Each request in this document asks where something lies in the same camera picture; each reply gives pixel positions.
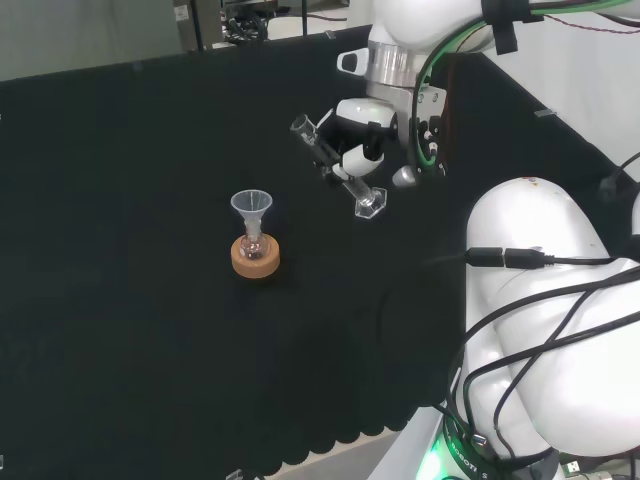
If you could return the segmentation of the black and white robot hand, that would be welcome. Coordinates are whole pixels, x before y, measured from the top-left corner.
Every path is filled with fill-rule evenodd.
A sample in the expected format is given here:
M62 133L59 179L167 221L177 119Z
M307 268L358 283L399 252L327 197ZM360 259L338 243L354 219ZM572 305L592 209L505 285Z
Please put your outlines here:
M397 138L395 110L382 100L341 100L319 121L316 132L324 141L331 166L341 181L364 177L384 161L384 145Z

